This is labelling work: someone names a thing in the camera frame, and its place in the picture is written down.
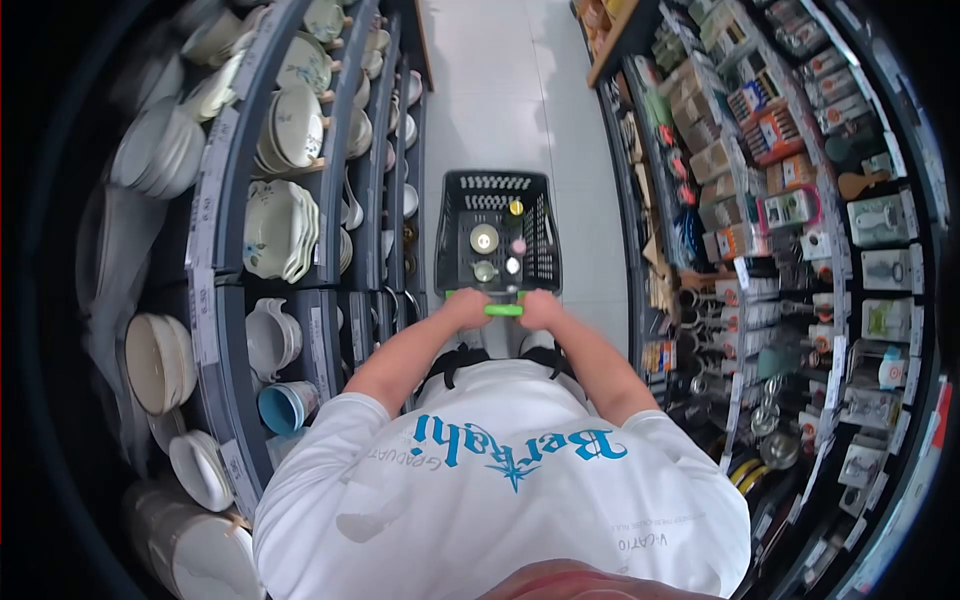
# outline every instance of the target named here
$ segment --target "man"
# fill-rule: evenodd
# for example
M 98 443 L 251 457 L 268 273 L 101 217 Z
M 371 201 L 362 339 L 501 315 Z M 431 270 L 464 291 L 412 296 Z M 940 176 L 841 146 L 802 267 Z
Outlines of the man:
M 544 348 L 482 360 L 461 347 L 438 359 L 417 410 L 397 416 L 444 343 L 490 320 L 488 303 L 458 291 L 320 409 L 256 511 L 271 596 L 730 596 L 750 560 L 746 502 L 548 292 L 524 296 L 518 321 L 552 334 L 576 379 L 541 364 L 559 356 Z

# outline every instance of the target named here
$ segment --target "cardboard box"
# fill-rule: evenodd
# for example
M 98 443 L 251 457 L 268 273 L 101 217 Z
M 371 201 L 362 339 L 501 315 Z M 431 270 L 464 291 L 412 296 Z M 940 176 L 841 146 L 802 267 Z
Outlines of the cardboard box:
M 690 169 L 698 183 L 715 180 L 726 171 L 730 171 L 730 159 L 724 140 L 718 139 L 690 159 Z

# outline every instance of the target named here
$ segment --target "store shelf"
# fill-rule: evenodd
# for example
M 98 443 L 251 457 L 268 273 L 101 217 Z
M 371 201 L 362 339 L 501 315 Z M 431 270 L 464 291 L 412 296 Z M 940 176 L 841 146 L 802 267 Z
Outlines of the store shelf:
M 433 252 L 432 248 L 424 248 L 424 238 L 426 237 L 424 235 L 424 231 L 426 230 L 426 217 L 424 216 L 426 211 L 424 210 L 424 206 L 426 203 L 431 202 L 431 199 L 426 196 L 426 105 L 427 93 L 424 92 L 421 94 L 417 103 L 407 109 L 413 116 L 414 123 L 417 124 L 417 141 L 404 153 L 407 163 L 410 165 L 410 174 L 407 177 L 407 182 L 414 186 L 414 189 L 417 190 L 417 196 L 420 198 L 420 208 L 417 209 L 417 214 L 409 219 L 416 223 L 418 232 L 415 253 L 417 270 L 411 276 L 406 276 L 406 290 L 414 295 L 425 293 L 429 289 L 426 280 L 425 252 Z M 396 160 L 397 164 L 399 164 L 400 157 L 398 156 Z M 399 236 L 397 243 L 400 248 L 403 247 L 402 235 Z M 427 309 L 425 302 L 421 303 L 420 307 L 423 311 Z
M 648 302 L 647 260 L 643 257 L 644 227 L 640 217 L 640 190 L 636 175 L 627 158 L 627 149 L 620 132 L 620 123 L 613 110 L 608 82 L 596 86 L 597 100 L 607 129 L 607 141 L 616 173 L 616 195 L 620 204 L 620 223 L 623 227 L 623 251 L 627 258 L 627 304 L 630 307 L 630 344 L 628 357 L 637 374 L 645 373 L 642 366 L 643 344 L 647 324 L 658 321 L 659 311 Z
M 407 89 L 410 82 L 410 65 L 403 57 L 398 65 L 400 85 L 398 90 Z M 403 158 L 406 154 L 403 146 L 407 132 L 407 95 L 399 94 L 399 119 L 396 130 L 389 143 L 394 145 L 396 164 L 387 173 L 387 227 L 396 233 L 394 251 L 387 256 L 387 286 L 396 292 L 406 289 L 406 275 L 403 272 Z
M 680 215 L 680 207 L 677 206 L 677 189 L 669 178 L 666 165 L 663 163 L 660 144 L 654 135 L 654 125 L 644 101 L 646 90 L 641 83 L 640 73 L 636 69 L 636 63 L 632 57 L 624 59 L 623 74 L 627 80 L 627 86 L 630 88 L 630 95 L 634 98 L 636 120 L 640 126 L 640 135 L 643 136 L 643 149 L 650 161 L 650 176 L 653 178 L 654 189 L 657 192 L 654 201 L 657 205 L 657 212 L 660 214 L 660 238 L 663 243 L 663 256 L 668 263 L 678 269 L 689 269 L 690 261 L 686 257 L 686 252 L 678 247 L 679 238 L 675 234 L 673 225 Z
M 394 89 L 394 72 L 399 58 L 400 19 L 392 14 L 388 20 L 390 46 L 383 57 L 380 76 L 371 82 L 371 98 L 366 112 L 373 123 L 373 142 L 366 154 L 347 164 L 350 187 L 363 207 L 364 220 L 350 232 L 353 260 L 341 277 L 349 289 L 373 291 L 383 280 L 383 259 L 380 229 L 383 210 L 383 169 L 387 158 L 387 130 L 390 126 L 390 92 Z

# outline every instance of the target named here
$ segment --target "merchandise display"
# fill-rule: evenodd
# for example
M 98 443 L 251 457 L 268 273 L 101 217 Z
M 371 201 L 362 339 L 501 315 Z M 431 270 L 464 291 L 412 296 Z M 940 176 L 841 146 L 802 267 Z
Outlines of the merchandise display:
M 605 15 L 576 4 L 599 58 Z M 841 2 L 651 4 L 638 53 L 596 82 L 631 357 L 747 499 L 756 552 L 736 596 L 837 597 L 949 395 L 931 321 L 937 146 L 925 131 L 913 149 L 913 121 L 893 133 L 900 99 L 869 83 L 849 45 L 863 30 L 832 20 Z

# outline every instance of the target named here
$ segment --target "white tile floor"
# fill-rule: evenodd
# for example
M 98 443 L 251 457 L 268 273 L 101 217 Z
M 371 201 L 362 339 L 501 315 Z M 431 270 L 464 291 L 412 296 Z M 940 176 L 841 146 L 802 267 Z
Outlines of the white tile floor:
M 446 171 L 545 173 L 564 306 L 626 356 L 627 279 L 610 147 L 568 0 L 420 0 L 420 10 L 435 86 L 427 111 L 427 255 Z M 432 262 L 427 277 L 433 281 Z M 432 311 L 442 301 L 431 295 L 430 302 Z M 511 321 L 488 325 L 491 356 L 505 357 L 517 343 Z

